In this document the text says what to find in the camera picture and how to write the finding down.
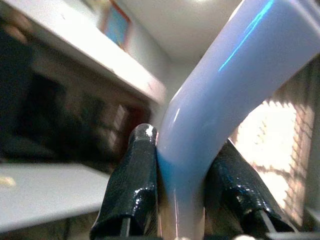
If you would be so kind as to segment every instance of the white desk surface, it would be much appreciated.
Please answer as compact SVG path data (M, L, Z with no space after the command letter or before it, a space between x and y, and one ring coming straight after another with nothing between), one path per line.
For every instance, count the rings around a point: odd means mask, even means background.
M109 175L81 164L0 164L0 233L98 211Z

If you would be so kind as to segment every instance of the white curved tube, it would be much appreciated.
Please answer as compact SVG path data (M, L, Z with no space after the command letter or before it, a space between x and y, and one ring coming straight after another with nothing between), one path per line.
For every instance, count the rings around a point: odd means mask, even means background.
M212 160L250 111L320 52L319 16L311 0L245 0L173 97L157 143L173 224L166 240L203 237L200 187Z

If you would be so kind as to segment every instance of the framed picture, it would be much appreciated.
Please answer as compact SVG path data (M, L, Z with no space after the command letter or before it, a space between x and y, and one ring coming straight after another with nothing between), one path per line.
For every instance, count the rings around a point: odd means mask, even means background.
M131 21L117 4L110 2L100 30L120 48L126 50Z

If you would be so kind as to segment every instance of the glossy black material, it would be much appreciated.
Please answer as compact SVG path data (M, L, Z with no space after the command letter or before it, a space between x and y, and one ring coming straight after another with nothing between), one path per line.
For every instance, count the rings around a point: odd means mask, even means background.
M120 236L127 227L130 236L157 236L156 137L149 124L132 131L122 163L109 179L91 240Z
M260 210L266 212L276 231L294 231L258 173L229 140L213 161L205 186L205 207L211 219L222 206L236 217L245 234L268 232L257 214Z

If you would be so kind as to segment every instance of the white ceiling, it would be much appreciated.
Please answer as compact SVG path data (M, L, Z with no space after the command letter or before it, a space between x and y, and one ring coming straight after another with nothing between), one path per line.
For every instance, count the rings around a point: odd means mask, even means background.
M174 61L197 62L241 0L121 0Z

